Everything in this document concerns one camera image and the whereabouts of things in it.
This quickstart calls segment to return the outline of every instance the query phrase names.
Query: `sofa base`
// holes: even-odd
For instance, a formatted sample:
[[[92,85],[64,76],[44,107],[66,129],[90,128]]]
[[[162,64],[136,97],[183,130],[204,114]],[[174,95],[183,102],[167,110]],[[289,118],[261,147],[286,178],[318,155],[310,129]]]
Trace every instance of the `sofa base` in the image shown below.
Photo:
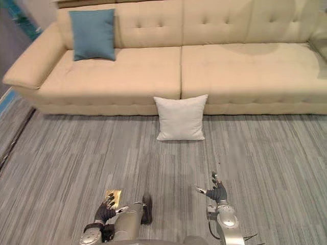
[[[155,105],[34,105],[44,114],[73,115],[157,115]],[[327,104],[319,103],[269,103],[205,105],[206,115],[242,114],[327,114]]]

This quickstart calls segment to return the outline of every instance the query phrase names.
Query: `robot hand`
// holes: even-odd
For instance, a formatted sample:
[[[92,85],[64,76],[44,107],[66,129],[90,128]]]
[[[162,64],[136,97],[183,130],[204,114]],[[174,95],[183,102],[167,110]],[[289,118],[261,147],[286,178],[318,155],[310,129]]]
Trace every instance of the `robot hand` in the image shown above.
[[[205,195],[216,201],[216,203],[227,202],[227,191],[221,182],[218,182],[217,186],[214,186],[212,190],[207,190]]]
[[[218,175],[215,172],[212,173],[212,178],[212,182],[215,184],[213,189],[204,190],[198,186],[195,186],[197,192],[205,194],[210,199],[216,201],[216,203],[227,203],[227,191],[221,181],[218,180]]]
[[[114,202],[112,202],[113,199],[113,193],[106,197],[95,214],[94,223],[101,223],[104,226],[109,219],[116,216],[116,211],[112,209],[114,205]]]

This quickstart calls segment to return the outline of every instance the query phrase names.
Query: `sofa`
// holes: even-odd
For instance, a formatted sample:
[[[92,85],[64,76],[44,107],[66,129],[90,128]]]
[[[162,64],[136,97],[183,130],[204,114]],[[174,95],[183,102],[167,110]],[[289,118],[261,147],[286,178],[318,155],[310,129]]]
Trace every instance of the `sofa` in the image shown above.
[[[318,0],[57,6],[56,22],[3,79],[45,114],[157,115],[154,96],[202,94],[204,114],[327,114],[327,17]],[[68,12],[112,8],[116,61],[73,61]]]

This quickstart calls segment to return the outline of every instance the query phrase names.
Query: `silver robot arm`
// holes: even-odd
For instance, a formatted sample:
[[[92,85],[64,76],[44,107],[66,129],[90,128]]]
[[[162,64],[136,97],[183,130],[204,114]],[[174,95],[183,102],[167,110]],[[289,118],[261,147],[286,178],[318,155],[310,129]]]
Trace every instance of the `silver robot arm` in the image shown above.
[[[197,192],[206,195],[216,201],[216,206],[208,206],[207,218],[216,221],[217,232],[224,245],[244,245],[244,239],[240,231],[239,221],[234,208],[227,201],[227,192],[216,173],[212,174],[215,187],[205,190],[195,186]]]
[[[115,217],[119,213],[123,213],[128,210],[128,206],[122,207],[120,209],[114,210],[112,206],[114,205],[114,196],[110,194],[106,197],[105,201],[98,208],[95,219],[92,224],[87,225],[84,228],[84,233],[79,240],[79,245],[98,245],[102,244],[104,240],[107,240],[107,236],[110,236],[111,231],[105,231],[106,222]]]

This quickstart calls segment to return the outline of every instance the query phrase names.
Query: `cable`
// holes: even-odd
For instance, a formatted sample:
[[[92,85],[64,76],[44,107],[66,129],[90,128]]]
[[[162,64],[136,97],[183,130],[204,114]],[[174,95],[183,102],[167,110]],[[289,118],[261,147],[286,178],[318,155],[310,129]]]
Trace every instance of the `cable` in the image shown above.
[[[247,241],[247,240],[250,240],[251,238],[253,238],[255,236],[257,236],[257,234],[253,235],[253,236],[246,236],[246,237],[243,237],[243,238],[245,239],[244,241]]]
[[[208,226],[209,226],[209,230],[210,230],[211,236],[213,236],[213,237],[214,237],[215,239],[217,239],[217,240],[220,240],[220,237],[215,236],[215,235],[213,234],[213,231],[211,230],[210,221],[208,222]]]

